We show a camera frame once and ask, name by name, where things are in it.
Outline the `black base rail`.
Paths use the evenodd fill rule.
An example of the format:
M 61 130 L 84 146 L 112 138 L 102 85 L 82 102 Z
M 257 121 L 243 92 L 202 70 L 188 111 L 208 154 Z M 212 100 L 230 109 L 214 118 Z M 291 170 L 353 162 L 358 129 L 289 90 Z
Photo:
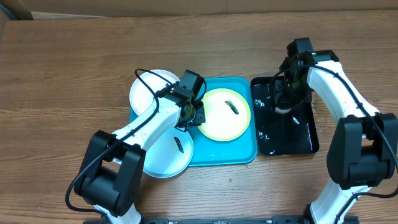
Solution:
M 309 219 L 301 216 L 274 216 L 263 219 L 229 219 L 229 220 L 209 220 L 209 219 L 188 219 L 188 220 L 168 220 L 166 218 L 148 218 L 141 221 L 141 224 L 304 224 L 310 223 Z

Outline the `black rectangular tray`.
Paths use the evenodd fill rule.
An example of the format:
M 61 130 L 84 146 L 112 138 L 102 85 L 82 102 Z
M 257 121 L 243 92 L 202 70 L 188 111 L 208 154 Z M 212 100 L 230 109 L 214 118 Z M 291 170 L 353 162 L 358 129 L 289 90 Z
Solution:
M 271 77 L 251 81 L 251 95 L 259 152 L 264 156 L 314 154 L 320 145 L 312 111 L 312 96 L 286 114 L 272 106 Z

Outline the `light blue plate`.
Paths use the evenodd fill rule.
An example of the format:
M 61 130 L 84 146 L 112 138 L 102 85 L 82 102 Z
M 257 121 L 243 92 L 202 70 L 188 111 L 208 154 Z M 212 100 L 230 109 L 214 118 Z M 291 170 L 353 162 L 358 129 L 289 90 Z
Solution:
M 147 151 L 143 172 L 166 179 L 183 172 L 193 157 L 193 139 L 188 132 L 170 129 Z

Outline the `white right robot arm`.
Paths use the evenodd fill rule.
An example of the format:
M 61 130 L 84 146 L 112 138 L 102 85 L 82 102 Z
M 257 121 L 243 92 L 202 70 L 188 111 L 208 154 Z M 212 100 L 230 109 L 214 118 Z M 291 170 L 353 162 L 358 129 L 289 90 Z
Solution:
M 372 193 L 397 171 L 397 117 L 382 114 L 355 89 L 331 50 L 288 50 L 272 79 L 274 110 L 286 114 L 311 90 L 322 99 L 336 123 L 326 165 L 330 176 L 320 196 L 306 210 L 307 223 L 346 223 L 345 215 L 360 197 L 392 198 Z

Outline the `yellow plate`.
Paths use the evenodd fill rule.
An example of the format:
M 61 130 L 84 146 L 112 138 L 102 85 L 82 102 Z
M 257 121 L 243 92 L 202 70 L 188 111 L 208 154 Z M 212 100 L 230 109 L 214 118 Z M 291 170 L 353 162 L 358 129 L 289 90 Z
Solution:
M 242 95 L 227 88 L 205 93 L 203 99 L 205 122 L 198 128 L 203 135 L 215 141 L 232 141 L 249 127 L 251 110 Z

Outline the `green white sponge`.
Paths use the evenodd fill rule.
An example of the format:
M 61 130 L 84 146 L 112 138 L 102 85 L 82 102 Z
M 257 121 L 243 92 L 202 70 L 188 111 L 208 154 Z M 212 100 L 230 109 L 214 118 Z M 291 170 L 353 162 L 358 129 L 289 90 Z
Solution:
M 275 112 L 279 113 L 279 114 L 287 114 L 290 111 L 292 111 L 292 108 L 282 109 L 282 108 L 279 108 L 279 107 L 275 107 Z

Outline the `teal plastic tray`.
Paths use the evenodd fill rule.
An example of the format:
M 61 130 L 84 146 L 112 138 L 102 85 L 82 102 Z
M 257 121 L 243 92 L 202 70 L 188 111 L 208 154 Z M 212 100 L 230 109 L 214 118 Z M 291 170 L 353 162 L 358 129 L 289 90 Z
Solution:
M 207 90 L 227 88 L 239 93 L 252 109 L 250 84 L 241 77 L 206 78 Z M 215 141 L 206 137 L 198 127 L 188 128 L 193 139 L 193 157 L 190 167 L 223 166 L 250 163 L 257 155 L 254 120 L 240 137 L 231 141 Z

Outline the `white plate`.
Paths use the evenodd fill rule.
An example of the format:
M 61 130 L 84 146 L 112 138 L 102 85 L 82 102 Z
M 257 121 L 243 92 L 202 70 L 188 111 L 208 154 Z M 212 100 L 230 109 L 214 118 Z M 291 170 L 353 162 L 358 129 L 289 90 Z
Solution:
M 152 70 L 152 72 L 160 75 L 160 77 L 149 72 L 142 73 L 140 77 L 154 93 L 171 83 L 180 81 L 176 75 L 166 70 L 157 69 Z M 152 104 L 153 94 L 139 79 L 136 79 L 129 92 L 129 101 L 133 112 L 139 116 Z

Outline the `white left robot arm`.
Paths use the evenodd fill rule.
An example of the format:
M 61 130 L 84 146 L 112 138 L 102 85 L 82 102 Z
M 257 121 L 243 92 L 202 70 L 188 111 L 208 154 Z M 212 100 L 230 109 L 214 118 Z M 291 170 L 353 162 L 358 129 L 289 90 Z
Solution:
M 70 210 L 72 192 L 99 213 L 103 223 L 142 223 L 135 208 L 147 151 L 167 131 L 204 123 L 201 99 L 178 93 L 156 94 L 148 109 L 127 126 L 91 137 L 77 176 L 65 193 Z

